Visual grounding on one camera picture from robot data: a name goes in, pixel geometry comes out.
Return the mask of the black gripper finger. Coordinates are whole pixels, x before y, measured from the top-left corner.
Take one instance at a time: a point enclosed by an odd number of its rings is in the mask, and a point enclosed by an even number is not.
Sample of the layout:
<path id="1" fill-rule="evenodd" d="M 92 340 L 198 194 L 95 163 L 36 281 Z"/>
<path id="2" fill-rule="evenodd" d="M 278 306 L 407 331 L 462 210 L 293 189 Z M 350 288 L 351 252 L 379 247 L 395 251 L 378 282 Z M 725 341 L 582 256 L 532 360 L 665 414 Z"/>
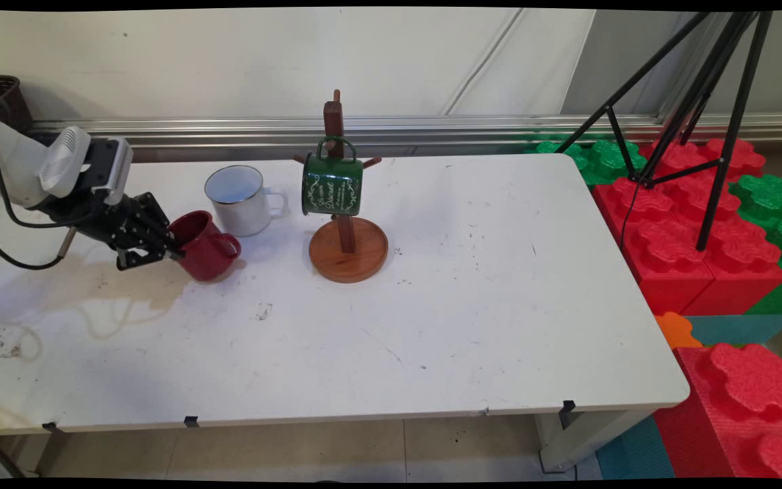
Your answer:
<path id="1" fill-rule="evenodd" d="M 174 247 L 167 238 L 117 238 L 117 269 L 133 268 L 154 264 L 165 259 L 181 260 L 185 254 Z"/>
<path id="2" fill-rule="evenodd" d="M 133 197 L 133 234 L 140 240 L 173 240 L 170 220 L 151 192 Z"/>

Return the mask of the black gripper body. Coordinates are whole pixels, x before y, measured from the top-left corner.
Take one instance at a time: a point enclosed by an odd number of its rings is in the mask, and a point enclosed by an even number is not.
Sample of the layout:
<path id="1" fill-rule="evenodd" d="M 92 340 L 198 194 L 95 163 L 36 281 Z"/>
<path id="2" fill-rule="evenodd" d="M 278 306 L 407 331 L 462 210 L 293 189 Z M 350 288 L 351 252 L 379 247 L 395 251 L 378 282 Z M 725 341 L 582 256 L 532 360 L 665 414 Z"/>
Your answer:
<path id="1" fill-rule="evenodd" d="M 136 238 L 133 234 L 133 198 L 124 195 L 117 204 L 92 192 L 78 192 L 67 198 L 43 199 L 43 213 L 56 225 L 69 228 L 69 238 L 81 234 L 103 242 L 117 252 L 117 238 Z"/>

